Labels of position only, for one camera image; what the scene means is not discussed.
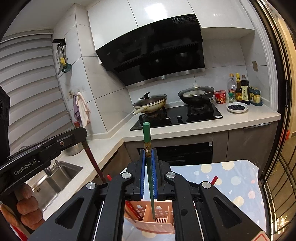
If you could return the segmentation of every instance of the bottle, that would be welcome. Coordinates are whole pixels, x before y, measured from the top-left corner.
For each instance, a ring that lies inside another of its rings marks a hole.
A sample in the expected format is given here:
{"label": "bottle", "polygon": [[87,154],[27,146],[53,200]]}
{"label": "bottle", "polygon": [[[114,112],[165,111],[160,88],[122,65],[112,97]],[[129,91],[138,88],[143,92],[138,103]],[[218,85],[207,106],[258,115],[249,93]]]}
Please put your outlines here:
{"label": "bottle", "polygon": [[250,89],[249,89],[249,81],[246,79],[245,75],[242,75],[241,80],[241,88],[242,88],[242,102],[250,105]]}
{"label": "bottle", "polygon": [[232,93],[233,94],[233,100],[236,100],[235,98],[235,90],[237,88],[237,82],[233,76],[233,74],[229,74],[229,82],[227,83],[227,89],[228,89],[228,94]]}
{"label": "bottle", "polygon": [[229,103],[233,103],[233,93],[232,92],[229,92],[228,93],[228,101],[229,101]]}
{"label": "bottle", "polygon": [[253,92],[254,92],[253,87],[250,87],[250,97],[249,97],[249,100],[250,100],[251,102],[253,102]]}
{"label": "bottle", "polygon": [[260,103],[261,102],[261,96],[260,96],[260,91],[258,90],[258,88],[255,88],[254,90],[254,99],[253,99],[253,102],[254,103]]}
{"label": "bottle", "polygon": [[237,88],[235,90],[235,97],[237,102],[242,102],[242,88],[240,85],[240,78],[238,73],[237,73]]}

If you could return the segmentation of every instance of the sink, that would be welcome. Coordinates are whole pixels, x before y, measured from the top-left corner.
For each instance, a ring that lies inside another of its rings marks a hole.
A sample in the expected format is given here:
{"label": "sink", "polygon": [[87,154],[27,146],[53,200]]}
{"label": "sink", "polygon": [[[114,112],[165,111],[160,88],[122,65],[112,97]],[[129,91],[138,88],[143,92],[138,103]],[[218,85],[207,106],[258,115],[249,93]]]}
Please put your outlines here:
{"label": "sink", "polygon": [[60,161],[59,167],[54,164],[52,175],[44,173],[41,180],[32,187],[33,196],[39,203],[42,212],[52,203],[65,186],[81,171],[82,167]]}

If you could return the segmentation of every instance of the human hand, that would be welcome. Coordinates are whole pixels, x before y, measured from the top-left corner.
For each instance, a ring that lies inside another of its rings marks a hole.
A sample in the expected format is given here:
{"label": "human hand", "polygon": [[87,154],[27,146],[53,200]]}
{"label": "human hand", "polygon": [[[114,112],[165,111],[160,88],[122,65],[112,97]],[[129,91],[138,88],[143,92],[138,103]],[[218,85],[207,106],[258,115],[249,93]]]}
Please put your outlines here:
{"label": "human hand", "polygon": [[[20,220],[23,225],[28,226],[32,230],[36,230],[45,222],[42,218],[43,214],[38,207],[38,201],[32,196],[33,191],[30,186],[25,183],[21,186],[20,193],[24,197],[24,199],[17,203],[17,210],[22,215]],[[16,217],[7,210],[4,204],[1,204],[0,210],[8,223],[15,227],[20,225]]]}

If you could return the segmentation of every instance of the polka dot tablecloth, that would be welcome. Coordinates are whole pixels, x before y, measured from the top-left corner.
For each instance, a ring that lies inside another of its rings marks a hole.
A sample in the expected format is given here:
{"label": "polka dot tablecloth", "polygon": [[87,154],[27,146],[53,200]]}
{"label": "polka dot tablecloth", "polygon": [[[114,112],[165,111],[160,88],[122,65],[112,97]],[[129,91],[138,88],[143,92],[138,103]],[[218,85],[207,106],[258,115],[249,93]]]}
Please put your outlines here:
{"label": "polka dot tablecloth", "polygon": [[[264,203],[258,185],[258,167],[247,160],[230,161],[192,166],[171,166],[173,172],[184,176],[187,181],[200,184],[218,179],[215,187],[239,207],[262,230],[266,231]],[[144,200],[150,200],[145,171]],[[138,230],[124,220],[123,241],[173,241],[174,234],[153,234]]]}

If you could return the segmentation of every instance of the white upper cabinet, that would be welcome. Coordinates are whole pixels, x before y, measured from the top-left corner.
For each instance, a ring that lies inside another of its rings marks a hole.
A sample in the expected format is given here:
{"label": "white upper cabinet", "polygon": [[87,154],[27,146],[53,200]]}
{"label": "white upper cabinet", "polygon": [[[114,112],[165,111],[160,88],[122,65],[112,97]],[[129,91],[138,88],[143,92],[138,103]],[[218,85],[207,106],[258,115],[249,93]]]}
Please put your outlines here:
{"label": "white upper cabinet", "polygon": [[187,0],[128,0],[138,27],[175,16],[192,14]]}
{"label": "white upper cabinet", "polygon": [[127,0],[101,0],[88,15],[96,50],[138,27]]}
{"label": "white upper cabinet", "polygon": [[254,30],[239,0],[188,0],[201,28],[230,27]]}

